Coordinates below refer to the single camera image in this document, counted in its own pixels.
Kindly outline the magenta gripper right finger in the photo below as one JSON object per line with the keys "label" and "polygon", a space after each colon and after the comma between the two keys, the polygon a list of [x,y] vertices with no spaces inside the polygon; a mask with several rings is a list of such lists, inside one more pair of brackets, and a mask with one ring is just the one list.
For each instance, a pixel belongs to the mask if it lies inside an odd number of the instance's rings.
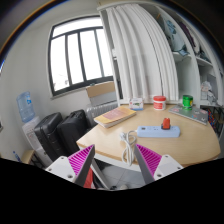
{"label": "magenta gripper right finger", "polygon": [[182,169],[182,166],[170,155],[160,155],[139,144],[135,145],[134,154],[146,184]]}

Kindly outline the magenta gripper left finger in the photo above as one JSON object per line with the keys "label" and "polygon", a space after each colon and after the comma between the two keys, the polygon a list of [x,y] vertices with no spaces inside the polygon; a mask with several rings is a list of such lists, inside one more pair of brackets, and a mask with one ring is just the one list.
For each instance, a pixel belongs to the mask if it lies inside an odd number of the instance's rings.
{"label": "magenta gripper left finger", "polygon": [[60,156],[46,171],[83,187],[94,156],[95,146],[90,145],[69,157]]}

